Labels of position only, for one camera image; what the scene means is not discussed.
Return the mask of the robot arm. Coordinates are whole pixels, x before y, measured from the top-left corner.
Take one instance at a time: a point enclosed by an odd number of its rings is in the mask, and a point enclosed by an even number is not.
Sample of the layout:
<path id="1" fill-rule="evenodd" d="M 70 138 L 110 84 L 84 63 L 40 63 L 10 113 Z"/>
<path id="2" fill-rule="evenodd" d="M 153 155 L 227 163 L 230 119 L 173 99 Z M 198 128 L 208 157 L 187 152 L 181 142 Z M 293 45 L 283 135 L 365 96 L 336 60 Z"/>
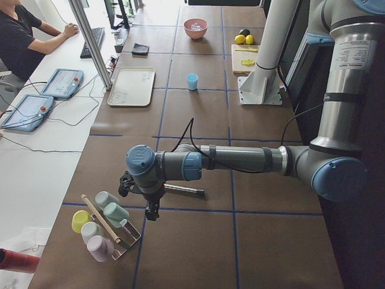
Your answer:
<path id="1" fill-rule="evenodd" d="M 147 219 L 156 220 L 167 181 L 198 180 L 203 169 L 229 169 L 298 178 L 334 202 L 357 196 L 368 171 L 360 160 L 356 129 L 382 36 L 383 1 L 312 1 L 307 41 L 333 46 L 317 137 L 307 146 L 277 149 L 179 142 L 171 152 L 155 152 L 137 145 L 126 154 L 128 169 L 120 178 L 119 194 L 142 195 Z"/>

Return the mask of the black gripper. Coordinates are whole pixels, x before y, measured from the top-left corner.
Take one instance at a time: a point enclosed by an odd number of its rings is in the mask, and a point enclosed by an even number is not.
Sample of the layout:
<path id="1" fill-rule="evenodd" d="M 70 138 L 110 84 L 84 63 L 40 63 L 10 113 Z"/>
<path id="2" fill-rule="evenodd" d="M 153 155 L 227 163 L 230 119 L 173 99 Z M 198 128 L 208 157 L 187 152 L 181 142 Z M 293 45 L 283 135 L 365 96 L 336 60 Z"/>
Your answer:
<path id="1" fill-rule="evenodd" d="M 159 218 L 160 200 L 165 195 L 164 183 L 151 187 L 140 187 L 140 190 L 145 200 L 149 203 L 145 209 L 146 219 L 156 221 Z"/>

